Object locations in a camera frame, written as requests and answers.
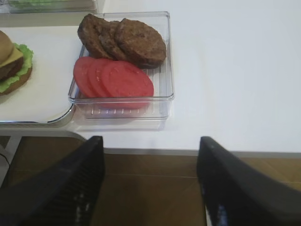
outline cheese slice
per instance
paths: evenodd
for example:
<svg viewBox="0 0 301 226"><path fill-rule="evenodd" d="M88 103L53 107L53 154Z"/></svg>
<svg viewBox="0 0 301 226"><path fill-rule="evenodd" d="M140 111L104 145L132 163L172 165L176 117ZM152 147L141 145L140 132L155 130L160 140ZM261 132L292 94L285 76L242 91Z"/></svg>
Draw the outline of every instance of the cheese slice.
<svg viewBox="0 0 301 226"><path fill-rule="evenodd" d="M14 50L10 54L9 58L6 61L4 61L2 64L0 64L0 68L16 61L17 59L19 59L21 57L23 57L23 53L20 52L16 47L14 47Z"/></svg>

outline burger patty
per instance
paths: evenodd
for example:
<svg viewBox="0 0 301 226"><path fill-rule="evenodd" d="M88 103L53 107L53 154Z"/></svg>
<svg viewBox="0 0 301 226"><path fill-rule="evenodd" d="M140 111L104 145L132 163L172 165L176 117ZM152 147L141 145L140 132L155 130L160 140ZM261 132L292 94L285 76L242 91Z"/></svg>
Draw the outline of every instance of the burger patty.
<svg viewBox="0 0 301 226"><path fill-rule="evenodd" d="M111 21L109 25L103 27L99 35L99 40L103 45L103 48L117 60L130 61L127 55L121 50L121 48L119 48L114 39L118 25L119 21Z"/></svg>
<svg viewBox="0 0 301 226"><path fill-rule="evenodd" d="M88 14L79 25L78 36L92 57L113 60L114 57L103 49L98 38L102 28L106 26L106 24L109 24L109 22L92 14Z"/></svg>
<svg viewBox="0 0 301 226"><path fill-rule="evenodd" d="M23 57L17 59L16 61L0 68L0 81L8 79L9 77L15 76L18 71L21 70L23 66Z"/></svg>
<svg viewBox="0 0 301 226"><path fill-rule="evenodd" d="M156 68L166 58L161 35L141 21L124 18L116 29L115 41L140 68Z"/></svg>

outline brown floor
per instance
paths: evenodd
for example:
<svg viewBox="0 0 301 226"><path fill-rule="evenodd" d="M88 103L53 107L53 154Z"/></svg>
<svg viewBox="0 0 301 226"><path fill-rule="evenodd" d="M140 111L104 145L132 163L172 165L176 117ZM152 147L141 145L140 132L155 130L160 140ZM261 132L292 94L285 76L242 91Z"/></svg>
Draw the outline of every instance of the brown floor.
<svg viewBox="0 0 301 226"><path fill-rule="evenodd" d="M0 137L0 144L7 138ZM12 186L65 157L82 142L72 138L24 137L5 181ZM301 190L301 159L245 162ZM92 226L202 226L203 206L196 157L105 155L106 177Z"/></svg>

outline green lettuce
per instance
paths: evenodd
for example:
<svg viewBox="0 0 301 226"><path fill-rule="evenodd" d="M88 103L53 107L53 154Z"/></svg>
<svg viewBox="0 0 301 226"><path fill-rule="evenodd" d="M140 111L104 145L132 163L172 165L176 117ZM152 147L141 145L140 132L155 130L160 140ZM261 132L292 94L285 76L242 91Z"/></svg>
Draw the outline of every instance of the green lettuce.
<svg viewBox="0 0 301 226"><path fill-rule="evenodd" d="M15 47L23 53L23 65L20 71L15 76L12 76L0 82L0 93L7 90L11 84L20 80L20 77L27 73L28 69L32 67L33 52L26 45L17 45Z"/></svg>

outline red tomato slice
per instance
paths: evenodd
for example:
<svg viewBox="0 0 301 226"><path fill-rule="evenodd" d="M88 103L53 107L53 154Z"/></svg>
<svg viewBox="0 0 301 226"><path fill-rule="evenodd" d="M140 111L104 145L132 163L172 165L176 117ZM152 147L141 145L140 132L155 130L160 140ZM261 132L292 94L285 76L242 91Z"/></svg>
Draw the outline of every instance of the red tomato slice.
<svg viewBox="0 0 301 226"><path fill-rule="evenodd" d="M93 98L96 97L96 93L93 92L91 85L87 79L87 73L91 64L95 61L94 58L89 56L84 56L79 58L73 68L73 77L77 86L79 87L81 93L86 97Z"/></svg>
<svg viewBox="0 0 301 226"><path fill-rule="evenodd" d="M100 74L100 85L111 97L152 97L154 86L142 70L125 61L112 61ZM115 104L115 108L138 109L147 102Z"/></svg>
<svg viewBox="0 0 301 226"><path fill-rule="evenodd" d="M100 77L104 67L112 62L108 59L96 59L88 71L88 81L97 97L110 97L109 93L100 86Z"/></svg>

